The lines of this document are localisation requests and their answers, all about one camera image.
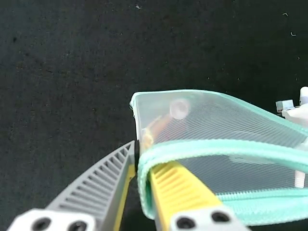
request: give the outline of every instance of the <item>screw hole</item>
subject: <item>screw hole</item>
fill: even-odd
[[[85,231],[87,229],[87,224],[83,221],[76,221],[70,225],[68,231]]]
[[[215,222],[228,222],[228,221],[230,221],[230,218],[226,214],[221,213],[221,212],[213,213],[212,219]]]
[[[41,218],[32,226],[33,231],[43,231],[49,227],[51,220],[49,218]]]
[[[179,229],[188,230],[195,227],[195,222],[190,218],[180,218],[177,221]]]

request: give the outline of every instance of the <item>black tabletop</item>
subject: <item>black tabletop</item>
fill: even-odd
[[[0,229],[135,139],[134,92],[214,90],[273,113],[276,100],[298,103],[308,84],[307,8],[304,0],[1,1]],[[154,230],[136,187],[121,229]]]

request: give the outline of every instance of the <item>teal trim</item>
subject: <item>teal trim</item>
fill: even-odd
[[[149,183],[147,182],[148,172],[153,166],[160,163],[166,163],[172,160],[179,160],[197,156],[210,156],[210,155],[243,155],[243,156],[246,155],[246,156],[267,158],[271,161],[274,161],[277,164],[281,164],[283,166],[287,166],[299,171],[308,172],[307,152],[293,148],[277,146],[273,144],[260,143],[254,141],[242,141],[242,140],[193,140],[193,141],[181,140],[181,141],[169,141],[165,143],[160,143],[155,145],[153,148],[147,150],[145,153],[143,153],[139,159],[138,189],[140,194],[141,206],[144,214],[148,218],[151,219],[154,218],[154,212],[151,205],[152,197],[150,196],[151,189],[149,187]],[[284,200],[285,202],[298,201],[301,200],[302,198],[303,201],[306,201],[306,196],[308,197],[308,191],[304,192],[307,192],[307,195],[303,195],[302,197],[298,195],[297,196],[293,195],[290,196],[289,198],[284,197]],[[284,194],[285,190],[275,191],[274,193],[271,194],[271,197],[272,198],[281,197]],[[245,217],[245,211],[247,211],[248,208],[253,207],[250,206],[250,203],[252,204],[255,203],[254,200],[252,199],[254,199],[255,196],[259,198],[259,192],[258,194],[256,194],[256,192],[250,192],[249,195],[251,198],[245,201],[245,203],[239,204],[239,206],[236,206],[237,198],[235,198],[234,200],[227,200],[227,205],[228,204],[231,205],[231,208],[235,209],[236,215],[238,215],[243,221],[247,222],[247,224],[250,224],[250,222],[252,222],[253,219],[256,219],[256,218],[249,218],[248,214],[247,217]],[[294,210],[303,210],[306,208],[307,205],[305,203],[302,203],[301,205],[297,203],[294,204]],[[261,211],[260,214],[268,216],[268,214],[265,211]],[[290,217],[290,219],[287,219],[287,217],[284,217],[283,219],[284,222],[287,222],[293,220],[294,218]]]

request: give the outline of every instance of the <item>zipper tape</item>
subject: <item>zipper tape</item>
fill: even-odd
[[[179,140],[159,143],[144,152],[141,155],[138,164],[138,190],[140,195],[141,207],[145,216],[150,219],[154,219],[151,188],[150,183],[147,180],[148,172],[152,167],[173,160],[210,155],[242,155],[266,158],[282,166],[289,167],[294,170],[303,171],[306,173],[308,172],[308,152],[289,147],[243,140]],[[258,192],[257,194],[256,192],[249,192],[248,196],[251,197],[250,199],[241,199],[243,196],[244,198],[247,197],[247,193],[239,194],[238,196],[233,197],[233,199],[231,199],[232,196],[229,195],[229,200],[227,200],[227,195],[220,195],[219,197],[222,197],[221,199],[223,203],[226,200],[226,205],[229,205],[232,209],[234,209],[235,214],[238,215],[243,222],[246,222],[246,225],[252,225],[254,224],[252,221],[255,220],[256,217],[251,218],[250,216],[253,213],[246,213],[247,209],[250,206],[250,203],[248,203],[247,201],[252,201],[253,203],[255,203],[254,198],[256,198],[256,201],[259,200],[256,205],[260,206],[260,200],[265,200],[265,198],[268,197],[271,198],[271,200],[273,201],[272,206],[278,205],[279,203],[282,203],[282,201],[278,198],[283,196],[286,190],[278,190],[272,192],[267,191],[267,193],[270,193],[270,195],[264,194],[263,199],[260,199],[259,197],[260,192]],[[295,196],[294,194],[290,195],[288,201],[290,203],[293,201],[293,203],[291,204],[294,205],[294,210],[307,210],[307,205],[305,204],[305,202],[308,198],[308,191],[301,189],[294,189],[294,191],[303,193],[303,195],[300,196]],[[267,210],[276,211],[274,207],[272,209],[265,209],[264,212],[262,212],[263,210],[260,209],[257,214],[261,217],[265,217],[265,215],[268,215],[268,213],[266,212]],[[278,209],[277,211],[280,211],[280,213],[282,213],[285,212],[285,209],[283,209],[283,211],[281,211],[281,209]],[[283,217],[279,220],[279,222],[287,222],[291,221],[292,219],[295,218]],[[263,222],[261,224],[267,224],[264,218],[261,219],[261,222]]]

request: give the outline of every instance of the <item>mesh pencil case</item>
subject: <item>mesh pencil case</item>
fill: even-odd
[[[179,161],[246,225],[308,218],[308,130],[237,98],[204,90],[132,97],[141,156],[138,188],[153,219],[147,176]]]

